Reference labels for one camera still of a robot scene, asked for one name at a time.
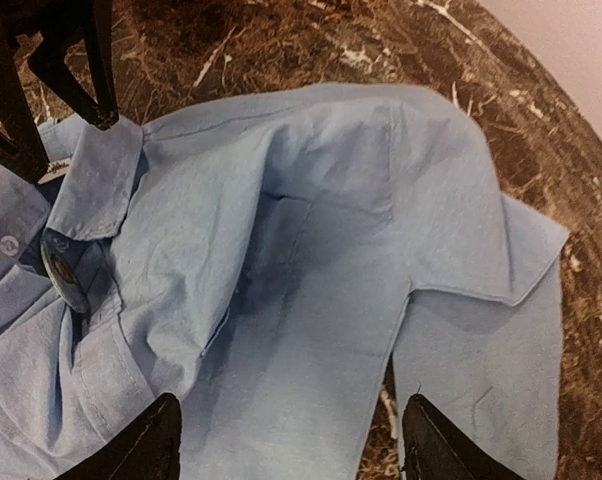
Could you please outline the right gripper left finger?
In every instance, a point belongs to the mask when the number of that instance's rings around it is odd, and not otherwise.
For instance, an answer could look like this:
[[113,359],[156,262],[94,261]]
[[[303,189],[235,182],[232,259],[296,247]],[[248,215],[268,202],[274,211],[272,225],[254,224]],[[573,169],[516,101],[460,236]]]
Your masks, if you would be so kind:
[[179,400],[164,393],[107,445],[58,480],[177,480],[181,433]]

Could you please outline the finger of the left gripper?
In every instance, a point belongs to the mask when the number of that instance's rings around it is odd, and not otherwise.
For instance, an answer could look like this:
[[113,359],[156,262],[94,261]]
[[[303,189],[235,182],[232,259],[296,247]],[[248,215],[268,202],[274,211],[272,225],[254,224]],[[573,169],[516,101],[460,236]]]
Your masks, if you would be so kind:
[[37,183],[49,160],[33,121],[12,58],[4,15],[0,12],[0,165],[28,183]]
[[[75,113],[105,131],[119,120],[112,69],[113,3],[109,0],[51,1],[38,15],[41,42],[28,59],[30,70]],[[88,81],[67,62],[82,44]]]

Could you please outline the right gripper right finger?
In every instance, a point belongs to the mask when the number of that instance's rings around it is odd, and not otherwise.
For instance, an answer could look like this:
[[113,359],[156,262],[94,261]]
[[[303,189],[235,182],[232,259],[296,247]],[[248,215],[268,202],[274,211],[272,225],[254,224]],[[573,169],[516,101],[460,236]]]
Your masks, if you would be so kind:
[[402,432],[406,479],[523,480],[479,448],[422,394],[409,398]]

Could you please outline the light blue shirt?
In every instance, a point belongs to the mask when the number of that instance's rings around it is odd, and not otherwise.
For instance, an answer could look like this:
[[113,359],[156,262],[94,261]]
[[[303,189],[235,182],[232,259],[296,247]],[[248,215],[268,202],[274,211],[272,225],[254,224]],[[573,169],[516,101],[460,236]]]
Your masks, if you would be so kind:
[[[446,99],[323,84],[40,133],[59,180],[0,166],[0,479],[56,477],[165,392],[185,479],[351,479],[387,368],[554,476],[568,234]],[[89,243],[87,315],[45,228]]]

